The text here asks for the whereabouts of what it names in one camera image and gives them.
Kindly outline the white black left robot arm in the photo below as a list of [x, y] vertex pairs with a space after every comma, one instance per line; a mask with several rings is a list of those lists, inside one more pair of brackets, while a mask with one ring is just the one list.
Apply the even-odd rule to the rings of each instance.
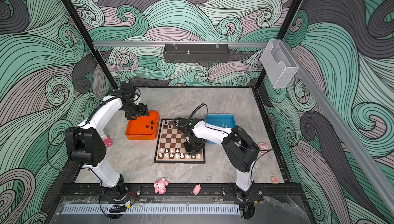
[[149, 116], [148, 107], [140, 100], [139, 89], [124, 82], [117, 89], [109, 90], [100, 104], [79, 125], [65, 131], [65, 142], [69, 160], [89, 169], [101, 183], [104, 193], [115, 200], [127, 194], [123, 176], [116, 172], [106, 158], [104, 140], [108, 136], [104, 128], [117, 111], [125, 112], [127, 120]]

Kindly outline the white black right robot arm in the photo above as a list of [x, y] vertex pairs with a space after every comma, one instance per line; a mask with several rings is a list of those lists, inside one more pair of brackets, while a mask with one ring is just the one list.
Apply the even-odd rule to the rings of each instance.
[[235, 193], [239, 200], [250, 199], [254, 181], [252, 170], [258, 159], [260, 148], [240, 126], [221, 128], [203, 119], [176, 117], [173, 125], [186, 137], [184, 148], [188, 155], [196, 155], [205, 148], [207, 141], [222, 146], [229, 161], [236, 169]]

